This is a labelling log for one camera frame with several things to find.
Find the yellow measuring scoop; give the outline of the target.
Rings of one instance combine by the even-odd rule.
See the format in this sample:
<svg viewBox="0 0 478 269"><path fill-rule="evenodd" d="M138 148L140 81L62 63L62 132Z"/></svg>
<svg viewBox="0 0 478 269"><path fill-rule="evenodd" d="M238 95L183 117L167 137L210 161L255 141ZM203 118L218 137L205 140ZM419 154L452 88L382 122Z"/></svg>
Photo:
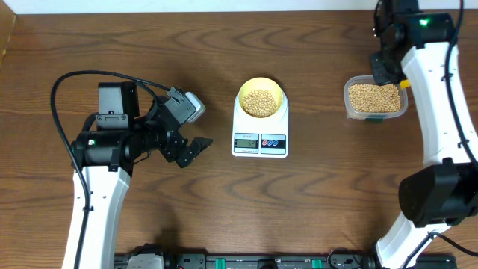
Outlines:
<svg viewBox="0 0 478 269"><path fill-rule="evenodd" d="M406 89L408 87L411 87L411 84L409 82L408 79L405 79L405 80L402 80L400 83L399 83L399 86L402 88L402 89Z"/></svg>

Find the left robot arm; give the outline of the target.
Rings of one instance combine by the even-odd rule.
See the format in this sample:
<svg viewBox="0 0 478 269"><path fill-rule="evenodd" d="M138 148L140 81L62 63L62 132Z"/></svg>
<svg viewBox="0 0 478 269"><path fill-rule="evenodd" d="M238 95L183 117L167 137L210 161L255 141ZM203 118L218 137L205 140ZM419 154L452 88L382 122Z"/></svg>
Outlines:
<svg viewBox="0 0 478 269"><path fill-rule="evenodd" d="M205 106L191 92L171 88L141 116L132 81L101 83L99 112L85 121L72 142L75 201L63 268L112 268L117 229L134 165L158 150L167 162L187 167L211 145L209 138L184 138Z"/></svg>

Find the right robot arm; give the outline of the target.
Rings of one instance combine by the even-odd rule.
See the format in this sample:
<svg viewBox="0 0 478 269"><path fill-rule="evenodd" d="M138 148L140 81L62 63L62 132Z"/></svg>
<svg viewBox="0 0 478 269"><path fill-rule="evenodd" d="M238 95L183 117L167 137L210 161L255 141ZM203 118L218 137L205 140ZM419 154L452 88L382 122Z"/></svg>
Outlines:
<svg viewBox="0 0 478 269"><path fill-rule="evenodd" d="M381 49L370 58L379 85L408 81L423 137L423 169L399 186L400 214L373 245L372 268L412 268L451 227L477 214L477 131L458 67L461 19L425 13L416 0L379 0Z"/></svg>

